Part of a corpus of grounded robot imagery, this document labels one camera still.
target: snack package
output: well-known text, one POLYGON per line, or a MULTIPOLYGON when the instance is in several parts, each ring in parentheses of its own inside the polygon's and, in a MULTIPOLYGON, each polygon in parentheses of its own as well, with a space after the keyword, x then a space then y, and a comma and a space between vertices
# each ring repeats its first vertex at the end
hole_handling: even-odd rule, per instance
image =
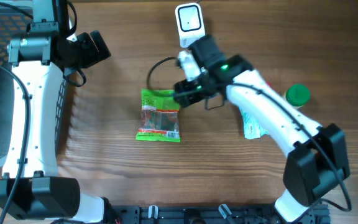
MULTIPOLYGON (((172 94, 173 90, 158 90, 172 94)), ((180 105, 173 97, 155 96, 142 90, 142 114, 136 140, 180 142, 178 112, 180 105)))
POLYGON ((244 136, 246 139, 260 138, 265 134, 269 134, 267 129, 260 126, 259 121, 240 109, 242 120, 244 122, 244 136))

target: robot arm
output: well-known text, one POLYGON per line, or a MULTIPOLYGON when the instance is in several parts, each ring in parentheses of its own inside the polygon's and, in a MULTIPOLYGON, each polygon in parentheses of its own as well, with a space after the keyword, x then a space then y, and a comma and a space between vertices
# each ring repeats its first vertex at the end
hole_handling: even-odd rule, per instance
MULTIPOLYGON (((295 116, 313 136, 318 134, 318 128, 321 127, 321 125, 316 121, 307 118, 284 101, 281 96, 265 83, 257 70, 241 73, 234 78, 234 83, 253 85, 256 88, 263 90, 266 94, 274 97, 275 100, 295 116)), ((269 135, 271 135, 274 141, 278 144, 285 157, 288 157, 289 153, 295 149, 295 142, 304 143, 309 140, 303 132, 298 130, 296 124, 294 124, 292 120, 277 107, 277 105, 273 104, 266 97, 258 95, 256 91, 247 90, 241 86, 229 85, 226 87, 226 94, 227 99, 231 103, 235 104, 240 109, 247 111, 258 119, 264 128, 269 130, 269 135)), ((309 209, 309 206, 303 206, 296 201, 288 190, 285 190, 283 195, 276 201, 275 208, 287 222, 294 222, 309 209)))
POLYGON ((4 208, 13 194, 7 212, 17 220, 114 222, 116 217, 107 199, 83 194, 76 179, 58 176, 55 155, 69 74, 108 58, 109 50, 98 31, 74 34, 76 25, 70 29, 66 0, 33 0, 32 4, 33 22, 26 32, 14 34, 7 48, 12 72, 25 83, 30 99, 25 164, 16 180, 25 106, 22 90, 15 83, 12 136, 0 179, 0 207, 4 208), (18 187, 12 192, 15 181, 18 187))
POLYGON ((180 52, 178 60, 186 80, 175 84, 174 99, 182 107, 205 100, 208 108, 208 98, 220 93, 269 130, 287 158, 283 176, 287 189, 275 202, 277 213, 286 222, 297 221, 338 185, 338 177, 343 180, 350 175, 344 133, 335 124, 324 128, 294 109, 241 56, 226 59, 210 35, 180 52), (328 155, 334 169, 327 166, 321 152, 312 152, 317 149, 314 142, 328 155))

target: green cap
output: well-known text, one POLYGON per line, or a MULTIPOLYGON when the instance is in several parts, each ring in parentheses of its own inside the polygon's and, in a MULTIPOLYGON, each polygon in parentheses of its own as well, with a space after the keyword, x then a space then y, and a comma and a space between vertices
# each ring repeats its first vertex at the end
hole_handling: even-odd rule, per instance
POLYGON ((295 84, 287 90, 285 98, 292 106, 303 106, 310 100, 310 91, 302 84, 295 84))

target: green snack bag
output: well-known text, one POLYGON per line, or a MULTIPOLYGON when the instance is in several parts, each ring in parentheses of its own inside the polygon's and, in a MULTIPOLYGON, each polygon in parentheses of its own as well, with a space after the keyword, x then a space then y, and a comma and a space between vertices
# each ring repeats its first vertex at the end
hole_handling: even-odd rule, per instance
MULTIPOLYGON (((172 94, 173 90, 157 90, 172 94)), ((136 140, 180 142, 178 112, 180 105, 173 97, 155 96, 142 90, 142 117, 136 140)))

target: wood grain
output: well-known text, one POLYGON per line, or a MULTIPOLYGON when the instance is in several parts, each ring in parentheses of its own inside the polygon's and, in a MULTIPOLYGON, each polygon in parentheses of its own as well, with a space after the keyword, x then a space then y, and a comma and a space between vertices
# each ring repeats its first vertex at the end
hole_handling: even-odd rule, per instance
MULTIPOLYGON (((58 163, 60 175, 114 205, 270 203, 284 186, 285 158, 265 136, 246 140, 238 110, 180 111, 182 142, 139 142, 140 89, 157 61, 179 51, 177 2, 75 4, 78 34, 98 29, 112 57, 71 88, 58 163)), ((279 93, 304 83, 301 109, 347 134, 353 211, 332 209, 333 223, 358 223, 358 1, 203 1, 205 26, 228 56, 242 54, 279 93)), ((173 63, 156 69, 155 86, 184 79, 173 63)), ((328 198, 344 204, 339 189, 328 198)), ((9 218, 7 223, 16 223, 9 218)))

